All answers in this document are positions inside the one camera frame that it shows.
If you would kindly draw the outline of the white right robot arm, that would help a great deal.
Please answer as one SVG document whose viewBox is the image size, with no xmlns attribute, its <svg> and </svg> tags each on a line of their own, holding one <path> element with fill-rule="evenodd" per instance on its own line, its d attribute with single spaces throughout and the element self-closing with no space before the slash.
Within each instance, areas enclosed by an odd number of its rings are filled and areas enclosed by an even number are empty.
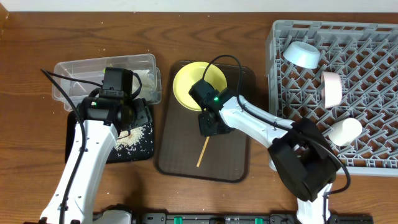
<svg viewBox="0 0 398 224">
<path fill-rule="evenodd" d="M 189 94 L 201 108 L 198 122 L 202 136 L 239 130 L 259 141 L 268 149 L 281 181 L 298 200 L 298 221 L 330 221 L 328 199 L 335 193 L 331 185 L 344 165 L 314 122 L 278 118 L 228 88 L 191 88 Z"/>
</svg>

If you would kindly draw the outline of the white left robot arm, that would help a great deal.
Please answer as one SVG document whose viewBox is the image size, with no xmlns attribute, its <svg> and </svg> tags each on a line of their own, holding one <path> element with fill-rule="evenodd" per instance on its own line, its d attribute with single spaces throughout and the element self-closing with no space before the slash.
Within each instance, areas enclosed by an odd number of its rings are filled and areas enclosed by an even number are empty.
<svg viewBox="0 0 398 224">
<path fill-rule="evenodd" d="M 57 189 L 40 223 L 132 223 L 133 212 L 117 204 L 94 214 L 98 187 L 109 154 L 122 131 L 152 121 L 144 99 L 86 97 L 75 109 L 72 149 Z"/>
</svg>

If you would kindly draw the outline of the yellow plate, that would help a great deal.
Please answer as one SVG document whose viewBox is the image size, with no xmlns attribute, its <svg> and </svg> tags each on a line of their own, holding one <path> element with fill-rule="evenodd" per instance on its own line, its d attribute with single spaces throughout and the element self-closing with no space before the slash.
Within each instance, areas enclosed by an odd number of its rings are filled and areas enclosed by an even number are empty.
<svg viewBox="0 0 398 224">
<path fill-rule="evenodd" d="M 200 111 L 200 106 L 188 94 L 191 87 L 203 77 L 203 72 L 208 62 L 191 62 L 183 66 L 175 75 L 173 81 L 173 92 L 177 101 L 185 108 L 192 111 Z M 218 91 L 227 87 L 224 73 L 215 65 L 211 65 L 206 71 L 205 81 Z"/>
</svg>

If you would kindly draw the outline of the pale green cup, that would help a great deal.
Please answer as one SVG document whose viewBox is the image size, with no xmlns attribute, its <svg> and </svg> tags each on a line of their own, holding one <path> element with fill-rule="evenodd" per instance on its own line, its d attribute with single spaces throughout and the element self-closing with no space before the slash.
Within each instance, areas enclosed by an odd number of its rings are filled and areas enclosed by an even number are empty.
<svg viewBox="0 0 398 224">
<path fill-rule="evenodd" d="M 337 146 L 347 146 L 362 133 L 362 130 L 363 127 L 357 119 L 346 118 L 331 126 L 328 137 Z"/>
</svg>

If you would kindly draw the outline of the wooden chopstick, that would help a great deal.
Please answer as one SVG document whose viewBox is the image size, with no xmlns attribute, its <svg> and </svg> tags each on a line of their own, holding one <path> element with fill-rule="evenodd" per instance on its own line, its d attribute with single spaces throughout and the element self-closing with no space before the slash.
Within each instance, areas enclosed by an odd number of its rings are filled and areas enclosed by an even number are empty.
<svg viewBox="0 0 398 224">
<path fill-rule="evenodd" d="M 206 147 L 207 147 L 207 145 L 208 145 L 209 139 L 210 139 L 210 136 L 206 137 L 206 139 L 205 139 L 205 143 L 204 143 L 204 145 L 203 145 L 203 147 L 202 147 L 202 150 L 201 150 L 200 156 L 199 156 L 199 158 L 198 158 L 196 167 L 200 167 L 200 164 L 201 164 L 201 161 L 202 161 L 202 159 L 203 159 L 204 153 L 205 153 L 205 151 L 206 151 Z"/>
</svg>

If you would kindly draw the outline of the pile of rice grains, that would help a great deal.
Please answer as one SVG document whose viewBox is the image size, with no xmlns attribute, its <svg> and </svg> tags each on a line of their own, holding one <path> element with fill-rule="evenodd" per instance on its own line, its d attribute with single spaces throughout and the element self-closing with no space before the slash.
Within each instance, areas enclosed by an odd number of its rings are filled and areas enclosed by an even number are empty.
<svg viewBox="0 0 398 224">
<path fill-rule="evenodd" d="M 145 98 L 146 100 L 152 100 L 152 92 L 155 90 L 155 75 L 150 70 L 134 70 L 137 73 L 142 82 L 141 92 L 138 98 Z M 140 140 L 144 139 L 145 131 L 149 128 L 149 125 L 144 125 L 138 128 L 134 128 L 130 131 L 123 131 L 119 135 L 114 149 L 117 152 L 127 150 L 128 154 L 130 151 L 136 151 L 138 149 Z"/>
</svg>

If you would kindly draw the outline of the light blue bowl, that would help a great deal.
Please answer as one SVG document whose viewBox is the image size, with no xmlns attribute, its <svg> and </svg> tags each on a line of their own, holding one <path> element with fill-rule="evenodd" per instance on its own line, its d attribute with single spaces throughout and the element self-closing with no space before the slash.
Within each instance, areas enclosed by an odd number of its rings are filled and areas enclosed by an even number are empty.
<svg viewBox="0 0 398 224">
<path fill-rule="evenodd" d="M 316 69 L 320 59 L 320 51 L 305 42 L 292 42 L 284 51 L 286 60 L 299 67 Z"/>
</svg>

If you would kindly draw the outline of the white bowl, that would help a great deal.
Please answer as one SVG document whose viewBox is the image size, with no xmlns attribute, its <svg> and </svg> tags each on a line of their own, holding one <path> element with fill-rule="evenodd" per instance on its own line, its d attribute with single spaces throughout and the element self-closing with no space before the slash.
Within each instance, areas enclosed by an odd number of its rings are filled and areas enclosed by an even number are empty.
<svg viewBox="0 0 398 224">
<path fill-rule="evenodd" d="M 343 90 L 340 75 L 333 72 L 322 72 L 321 83 L 324 87 L 321 90 L 324 108 L 332 108 L 341 103 Z"/>
</svg>

